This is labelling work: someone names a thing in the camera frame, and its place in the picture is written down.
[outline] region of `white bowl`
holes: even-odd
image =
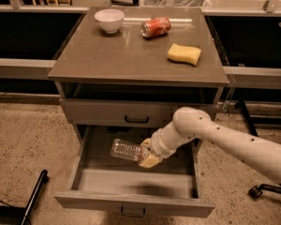
[[[119,30],[124,17],[124,12],[118,9],[104,9],[95,14],[99,27],[108,34],[116,33]]]

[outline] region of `black drawer handle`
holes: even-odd
[[[125,116],[125,122],[129,124],[147,124],[149,122],[149,117],[147,116],[145,119],[140,120],[140,119],[130,119],[128,116]]]
[[[124,207],[121,206],[121,215],[123,215],[125,217],[143,218],[145,214],[146,214],[145,208],[142,209],[142,214],[127,214],[127,213],[124,213]]]

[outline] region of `soda can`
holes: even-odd
[[[141,34],[145,38],[152,38],[170,31],[170,20],[166,17],[143,22],[140,26]]]

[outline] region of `floor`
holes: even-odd
[[[260,106],[252,108],[252,111],[264,110]],[[219,113],[215,121],[248,131],[244,117],[233,107],[229,115]],[[259,128],[258,132],[260,137],[281,143],[281,129]],[[65,209],[54,199],[54,193],[67,188],[79,148],[74,129],[58,105],[58,96],[0,94],[0,200],[25,206],[40,172],[44,169],[49,172],[50,181],[30,217],[33,225],[281,225],[281,195],[265,191],[256,201],[247,195],[254,185],[273,185],[273,182],[208,142],[203,142],[198,157],[201,199],[215,205],[207,218],[148,215],[133,218],[121,216],[120,211]]]

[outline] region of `yellow sponge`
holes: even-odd
[[[168,51],[168,58],[172,61],[185,62],[195,66],[198,63],[200,52],[201,49],[173,43]]]

